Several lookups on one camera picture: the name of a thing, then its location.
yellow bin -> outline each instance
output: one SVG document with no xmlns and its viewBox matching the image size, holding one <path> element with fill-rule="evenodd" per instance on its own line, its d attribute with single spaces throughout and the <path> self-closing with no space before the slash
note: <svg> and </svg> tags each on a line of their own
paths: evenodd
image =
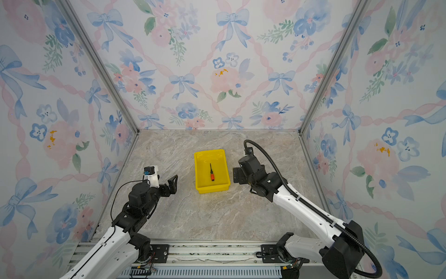
<svg viewBox="0 0 446 279">
<path fill-rule="evenodd" d="M 226 191 L 231 181 L 227 170 L 226 156 L 223 149 L 196 152 L 195 159 L 195 189 L 200 194 Z M 215 180 L 211 180 L 211 167 Z"/>
</svg>

black corrugated cable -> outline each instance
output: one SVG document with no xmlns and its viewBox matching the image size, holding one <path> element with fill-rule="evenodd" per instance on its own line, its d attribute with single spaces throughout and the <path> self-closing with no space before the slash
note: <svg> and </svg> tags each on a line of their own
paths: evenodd
<svg viewBox="0 0 446 279">
<path fill-rule="evenodd" d="M 322 213 L 320 210 L 318 210 L 317 208 L 315 208 L 314 206 L 312 206 L 310 203 L 308 203 L 306 200 L 304 199 L 300 199 L 299 195 L 296 194 L 294 191 L 291 190 L 291 188 L 288 186 L 288 184 L 285 183 L 285 180 L 282 176 L 282 174 L 280 173 L 279 169 L 277 168 L 276 164 L 274 163 L 273 159 L 268 155 L 268 153 L 257 143 L 251 141 L 251 140 L 244 140 L 243 142 L 243 146 L 245 147 L 245 153 L 248 154 L 248 147 L 247 147 L 247 143 L 250 143 L 252 145 L 254 145 L 255 147 L 257 147 L 258 150 L 260 150 L 263 155 L 268 159 L 268 161 L 271 163 L 271 165 L 273 166 L 273 169 L 275 170 L 275 172 L 279 175 L 280 180 L 283 184 L 283 186 L 285 187 L 285 189 L 293 196 L 296 198 L 297 201 L 300 201 L 301 203 L 303 203 L 305 206 L 307 206 L 308 208 L 310 208 L 311 210 L 313 210 L 315 213 L 317 213 L 320 217 L 322 217 L 324 220 L 326 220 L 327 222 L 329 222 L 330 224 L 333 224 L 334 221 L 329 218 L 327 215 L 325 215 L 324 213 Z M 378 261 L 378 259 L 375 257 L 375 255 L 363 244 L 361 243 L 353 234 L 349 233 L 347 230 L 345 230 L 343 227 L 341 227 L 339 224 L 335 223 L 333 225 L 335 228 L 337 228 L 338 230 L 340 230 L 341 232 L 343 232 L 345 235 L 347 235 L 354 243 L 356 243 L 362 250 L 364 250 L 364 252 L 367 254 L 367 256 L 370 257 L 370 259 L 372 260 L 373 264 L 376 267 L 376 271 L 375 273 L 368 273 L 368 272 L 364 272 L 358 269 L 355 269 L 355 273 L 359 274 L 361 276 L 364 277 L 368 277 L 368 278 L 379 278 L 381 277 L 381 275 L 383 274 L 383 269 L 381 267 L 380 262 Z"/>
</svg>

